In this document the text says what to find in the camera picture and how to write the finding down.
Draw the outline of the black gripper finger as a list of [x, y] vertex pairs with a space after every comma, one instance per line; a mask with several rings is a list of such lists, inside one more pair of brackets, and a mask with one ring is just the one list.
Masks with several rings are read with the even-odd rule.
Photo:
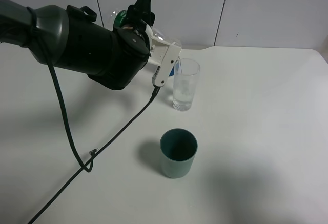
[[155, 14], [151, 11], [151, 0], [137, 0], [131, 4], [126, 12], [122, 25], [131, 24], [143, 29], [146, 25], [152, 27], [155, 21]]

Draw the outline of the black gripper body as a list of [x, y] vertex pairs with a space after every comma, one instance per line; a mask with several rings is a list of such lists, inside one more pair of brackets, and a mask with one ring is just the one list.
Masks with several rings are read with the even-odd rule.
[[109, 62], [99, 74], [88, 77], [111, 90], [124, 89], [148, 62], [149, 37], [130, 25], [114, 27]]

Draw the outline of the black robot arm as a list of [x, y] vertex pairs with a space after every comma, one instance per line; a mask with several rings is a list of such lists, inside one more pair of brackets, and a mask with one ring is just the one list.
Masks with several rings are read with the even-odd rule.
[[48, 5], [32, 9], [1, 0], [1, 41], [28, 48], [41, 64], [87, 74], [112, 90], [125, 88], [151, 53], [147, 28], [154, 24], [151, 0], [130, 5], [108, 30], [89, 7]]

